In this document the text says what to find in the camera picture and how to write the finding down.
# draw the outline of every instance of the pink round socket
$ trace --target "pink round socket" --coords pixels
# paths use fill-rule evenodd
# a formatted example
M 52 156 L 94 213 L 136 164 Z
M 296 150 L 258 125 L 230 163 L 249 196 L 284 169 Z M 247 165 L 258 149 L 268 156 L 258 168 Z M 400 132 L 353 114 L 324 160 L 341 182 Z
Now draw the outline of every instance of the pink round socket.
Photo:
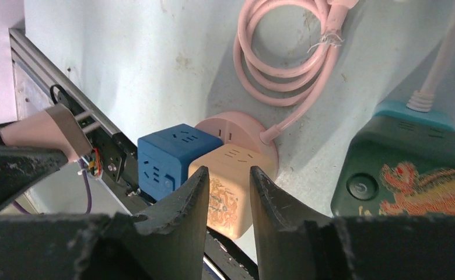
M 253 117 L 242 112 L 227 111 L 201 121 L 195 128 L 219 137 L 224 144 L 234 144 L 266 155 L 279 170 L 279 156 L 274 142 L 266 145 L 260 140 L 260 133 L 266 129 Z

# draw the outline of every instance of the screw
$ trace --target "screw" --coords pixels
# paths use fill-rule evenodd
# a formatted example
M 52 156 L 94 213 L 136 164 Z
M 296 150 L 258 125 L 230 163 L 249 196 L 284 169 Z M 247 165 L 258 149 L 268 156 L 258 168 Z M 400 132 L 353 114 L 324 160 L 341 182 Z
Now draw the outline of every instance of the screw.
M 108 165 L 107 168 L 109 169 L 109 171 L 116 171 L 117 170 L 116 165 L 114 165 L 114 163 L 111 163 L 110 165 Z

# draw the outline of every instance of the coiled pink cable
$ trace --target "coiled pink cable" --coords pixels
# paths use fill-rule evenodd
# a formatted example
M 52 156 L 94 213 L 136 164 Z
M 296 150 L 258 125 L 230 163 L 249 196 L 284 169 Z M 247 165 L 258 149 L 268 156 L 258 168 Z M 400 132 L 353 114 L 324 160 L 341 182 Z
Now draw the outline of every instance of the coiled pink cable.
M 263 143 L 269 144 L 297 121 L 315 103 L 322 93 L 337 61 L 339 55 L 339 41 L 341 26 L 348 13 L 358 0 L 247 0 L 242 7 L 238 19 L 238 30 L 234 40 L 233 59 L 236 74 L 244 88 L 260 102 L 272 106 L 292 106 L 301 103 L 289 117 L 277 125 L 273 125 L 260 134 Z M 260 19 L 270 10 L 284 5 L 296 5 L 311 11 L 320 20 L 321 43 L 313 55 L 302 65 L 291 69 L 274 68 L 258 59 L 251 50 L 253 32 Z M 287 98 L 273 98 L 259 92 L 248 81 L 242 66 L 241 51 L 248 70 L 253 78 L 263 87 L 277 92 L 290 92 L 301 88 L 319 72 L 315 82 L 302 93 Z M 261 72 L 279 78 L 297 77 L 289 83 L 275 83 L 264 76 Z

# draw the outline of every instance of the power button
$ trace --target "power button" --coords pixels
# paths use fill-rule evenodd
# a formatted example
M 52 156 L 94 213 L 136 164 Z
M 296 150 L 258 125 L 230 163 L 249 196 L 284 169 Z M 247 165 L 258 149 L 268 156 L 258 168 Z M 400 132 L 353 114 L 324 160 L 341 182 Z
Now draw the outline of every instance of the power button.
M 353 175 L 347 182 L 349 193 L 359 200 L 371 200 L 377 194 L 377 181 L 368 174 Z

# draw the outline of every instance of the peach cube socket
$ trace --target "peach cube socket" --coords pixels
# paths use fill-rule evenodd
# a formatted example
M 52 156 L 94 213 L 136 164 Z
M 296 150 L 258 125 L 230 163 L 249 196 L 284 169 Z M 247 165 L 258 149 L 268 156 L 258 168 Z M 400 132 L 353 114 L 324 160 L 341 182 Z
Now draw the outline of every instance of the peach cube socket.
M 268 156 L 226 144 L 190 164 L 188 176 L 200 166 L 209 168 L 210 199 L 207 226 L 234 240 L 253 223 L 250 207 L 250 167 L 260 167 L 272 180 L 276 163 Z

